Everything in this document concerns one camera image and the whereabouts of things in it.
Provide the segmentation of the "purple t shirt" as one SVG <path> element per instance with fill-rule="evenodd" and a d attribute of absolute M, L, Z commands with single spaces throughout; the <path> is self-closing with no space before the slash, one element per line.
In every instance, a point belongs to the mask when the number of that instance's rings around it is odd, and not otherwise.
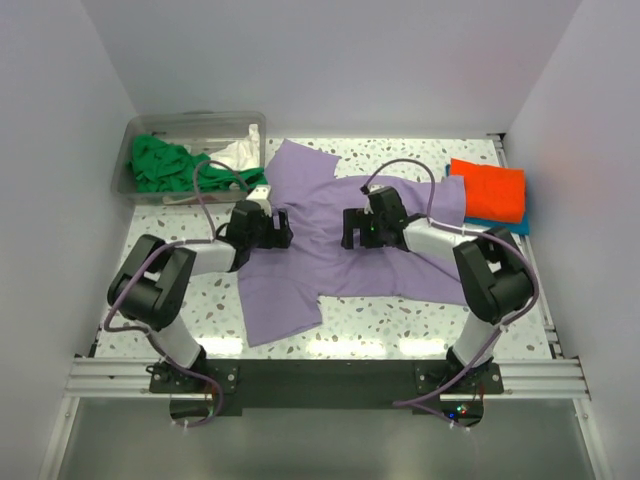
<path fill-rule="evenodd" d="M 321 324 L 321 296 L 401 296 L 462 305 L 453 261 L 394 248 L 342 247 L 343 212 L 362 208 L 363 176 L 338 178 L 335 155 L 284 141 L 266 167 L 271 201 L 288 213 L 286 249 L 255 249 L 238 272 L 247 341 L 256 347 Z"/>

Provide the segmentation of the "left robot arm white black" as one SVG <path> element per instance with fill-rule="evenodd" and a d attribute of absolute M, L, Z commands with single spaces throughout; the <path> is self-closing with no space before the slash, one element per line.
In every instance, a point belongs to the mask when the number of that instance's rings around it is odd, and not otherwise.
<path fill-rule="evenodd" d="M 293 239 L 288 213 L 267 201 L 235 204 L 229 222 L 209 239 L 166 242 L 144 234 L 112 280 L 103 329 L 143 333 L 161 359 L 172 366 L 173 382 L 185 392 L 207 380 L 206 351 L 180 316 L 193 276 L 241 269 L 255 249 L 286 249 Z"/>

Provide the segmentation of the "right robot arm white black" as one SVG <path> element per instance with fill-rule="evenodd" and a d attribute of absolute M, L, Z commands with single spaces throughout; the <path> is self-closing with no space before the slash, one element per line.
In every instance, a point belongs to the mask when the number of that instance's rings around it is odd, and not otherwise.
<path fill-rule="evenodd" d="M 363 208 L 343 211 L 341 246 L 393 247 L 433 254 L 455 264 L 469 309 L 463 330 L 448 349 L 445 379 L 459 393 L 481 380 L 493 348 L 508 325 L 536 303 L 539 282 L 509 230 L 466 230 L 427 214 L 408 214 L 396 189 L 366 190 Z"/>

